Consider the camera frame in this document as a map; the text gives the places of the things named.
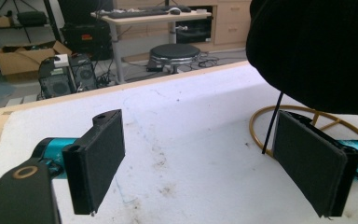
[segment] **desk drawer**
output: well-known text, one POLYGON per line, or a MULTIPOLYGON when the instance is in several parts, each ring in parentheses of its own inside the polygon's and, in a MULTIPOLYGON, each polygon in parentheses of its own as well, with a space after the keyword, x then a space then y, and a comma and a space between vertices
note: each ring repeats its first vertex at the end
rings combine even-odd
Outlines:
POLYGON ((249 13, 250 2, 219 3, 217 6, 216 22, 244 22, 251 19, 249 13))
POLYGON ((119 26, 117 29, 119 39, 142 38, 151 35, 167 35, 169 33, 169 24, 153 23, 150 25, 119 26))
POLYGON ((219 24, 216 26, 216 34, 214 43, 229 44, 246 42, 248 36, 250 22, 237 22, 228 24, 219 24))

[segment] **black bag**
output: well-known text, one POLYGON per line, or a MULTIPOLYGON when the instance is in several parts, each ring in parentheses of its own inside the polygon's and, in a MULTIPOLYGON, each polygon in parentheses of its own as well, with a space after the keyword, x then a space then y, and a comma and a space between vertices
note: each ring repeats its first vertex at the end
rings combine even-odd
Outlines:
POLYGON ((358 114, 358 0, 253 0, 246 51, 273 87, 324 112, 358 114))
POLYGON ((17 20, 23 26, 42 26, 47 23, 47 17, 41 11, 21 12, 17 14, 17 20))

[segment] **speaker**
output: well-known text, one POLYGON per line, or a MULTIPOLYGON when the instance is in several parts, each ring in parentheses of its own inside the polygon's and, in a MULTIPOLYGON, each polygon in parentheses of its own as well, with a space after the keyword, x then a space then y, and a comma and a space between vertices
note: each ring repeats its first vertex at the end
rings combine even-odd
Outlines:
POLYGON ((46 59, 40 64, 39 84, 46 99, 74 92, 69 68, 55 68, 54 58, 46 59))
POLYGON ((93 61, 112 58, 110 28, 107 23, 65 24, 61 28, 64 45, 75 53, 87 53, 93 61))
POLYGON ((69 58, 76 91, 92 91, 97 89, 97 78, 90 58, 86 54, 77 54, 69 58))

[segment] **white table surface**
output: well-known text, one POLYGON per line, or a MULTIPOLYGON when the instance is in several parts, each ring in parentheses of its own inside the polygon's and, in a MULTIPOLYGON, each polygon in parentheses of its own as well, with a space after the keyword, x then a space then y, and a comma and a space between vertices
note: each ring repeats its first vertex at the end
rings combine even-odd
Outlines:
MULTIPOLYGON (((126 157, 96 216, 73 215, 66 180, 53 181, 64 224, 358 223, 358 181, 343 217, 319 218, 280 164, 261 154, 249 118, 279 93, 249 64, 126 85, 12 113, 0 176, 43 138, 79 137, 93 116, 122 109, 126 157)), ((260 122, 264 129, 269 119, 260 122)))

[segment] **keyboard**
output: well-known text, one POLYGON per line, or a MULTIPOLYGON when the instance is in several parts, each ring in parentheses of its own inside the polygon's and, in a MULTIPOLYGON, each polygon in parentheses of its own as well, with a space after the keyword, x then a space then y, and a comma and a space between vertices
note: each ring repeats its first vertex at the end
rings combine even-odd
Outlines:
POLYGON ((142 10, 142 11, 123 11, 123 12, 109 12, 104 15, 112 19, 124 19, 133 17, 146 17, 146 16, 158 16, 167 15, 169 12, 162 10, 142 10))
POLYGON ((191 12, 191 8, 187 7, 187 6, 158 6, 158 7, 139 7, 140 10, 148 10, 148 11, 157 11, 157 10, 161 10, 161 11, 168 11, 173 7, 177 7, 179 8, 182 12, 191 12))

